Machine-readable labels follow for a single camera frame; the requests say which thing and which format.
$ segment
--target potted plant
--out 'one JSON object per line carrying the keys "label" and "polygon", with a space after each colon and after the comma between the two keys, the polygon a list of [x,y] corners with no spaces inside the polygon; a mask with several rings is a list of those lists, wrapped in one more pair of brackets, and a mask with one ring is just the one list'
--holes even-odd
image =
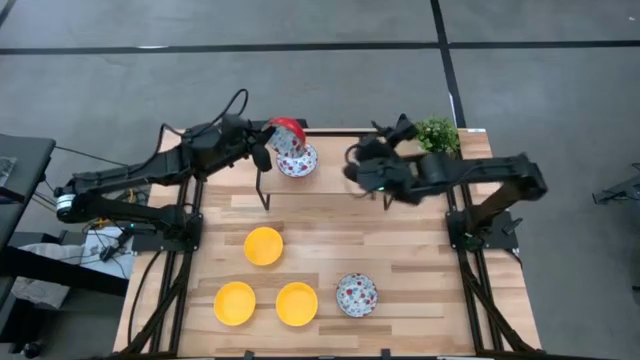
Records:
{"label": "potted plant", "polygon": [[445,152],[452,156],[458,152],[458,130],[449,118],[430,116],[415,125],[418,128],[420,147],[426,152]]}

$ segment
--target floor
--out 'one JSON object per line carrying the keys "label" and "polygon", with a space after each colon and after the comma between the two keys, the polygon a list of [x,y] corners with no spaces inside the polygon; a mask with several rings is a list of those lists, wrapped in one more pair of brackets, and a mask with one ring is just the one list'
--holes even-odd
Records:
{"label": "floor", "polygon": [[[206,122],[241,87],[251,92],[249,117],[305,117],[316,127],[391,124],[400,112],[414,120],[453,117],[453,99],[459,125],[486,128],[495,155],[526,151],[549,185],[541,201],[513,209],[524,218],[518,238],[544,348],[638,358],[640,301],[631,292],[640,283],[638,204],[596,206],[591,193],[636,172],[630,164],[640,151],[640,48],[603,45],[640,39],[640,3],[440,0],[458,91],[445,76],[441,51],[424,45],[439,39],[432,3],[0,0],[0,7],[12,6],[3,23],[0,15],[2,132],[52,137],[61,146],[136,162],[152,151],[161,123]],[[215,47],[368,41],[421,45],[296,52]],[[468,46],[557,41],[573,48]],[[182,48],[130,51],[165,45]],[[26,49],[77,47],[122,51],[26,55]],[[61,185],[72,172],[104,166],[56,151],[48,177]],[[37,204],[19,227],[64,228]],[[72,300],[78,308],[53,321],[43,359],[111,350],[120,300],[92,294]],[[3,350],[0,359],[7,358]]]}

